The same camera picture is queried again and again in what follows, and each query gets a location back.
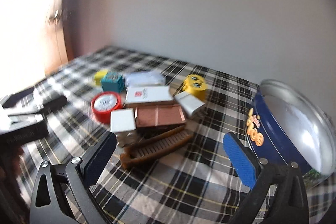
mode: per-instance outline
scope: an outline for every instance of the brown box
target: brown box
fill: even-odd
[[[135,109],[135,123],[139,133],[153,135],[185,124],[180,105],[139,106]]]

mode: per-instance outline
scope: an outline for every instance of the teal box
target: teal box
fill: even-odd
[[[125,84],[122,75],[115,72],[108,72],[101,80],[103,91],[114,91],[120,93],[124,90]]]

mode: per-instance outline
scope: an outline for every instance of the checkered tablecloth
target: checkered tablecloth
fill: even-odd
[[[122,149],[113,153],[98,184],[90,189],[114,223],[227,223],[249,188],[241,183],[222,147],[223,136],[233,131],[247,145],[244,120],[257,86],[244,79],[191,63],[152,56],[115,47],[76,58],[36,86],[46,99],[55,92],[69,103],[48,116],[50,135],[24,147],[19,185],[29,200],[38,168],[43,160],[53,164],[82,156],[108,127],[92,119],[91,99],[100,92],[92,77],[100,69],[120,72],[157,70],[177,93],[191,73],[208,84],[206,115],[188,120],[186,129],[194,133],[185,147],[153,164],[124,170],[119,161]],[[21,105],[33,103],[32,97]],[[308,191],[310,223],[316,223],[336,194],[335,175]],[[260,222],[269,208],[274,187],[257,216]],[[67,193],[76,218],[84,220]]]

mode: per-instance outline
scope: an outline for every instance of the white wall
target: white wall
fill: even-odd
[[[255,83],[279,79],[336,118],[336,0],[86,0],[83,4],[89,5],[82,22],[87,45],[112,43]]]

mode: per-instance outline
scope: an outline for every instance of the plaid tablecloth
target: plaid tablecloth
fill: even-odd
[[[241,183],[222,147],[226,132],[233,131],[247,145],[244,120],[257,86],[244,79],[191,63],[152,56],[115,47],[76,58],[36,86],[42,98],[63,93],[69,103],[48,116],[50,135],[24,147],[19,184],[29,200],[38,168],[43,160],[64,163],[85,150],[108,127],[95,122],[91,99],[100,92],[92,77],[100,69],[120,72],[158,70],[168,85],[179,92],[183,79],[201,75],[208,84],[206,116],[188,120],[194,133],[191,143],[155,163],[124,170],[119,161],[121,148],[113,153],[98,184],[91,190],[114,223],[226,223],[235,213],[249,188]],[[21,105],[33,103],[32,97]],[[308,191],[310,223],[316,223],[336,194],[335,175]],[[260,222],[269,208],[274,187],[257,216]],[[67,193],[76,218],[84,220]]]

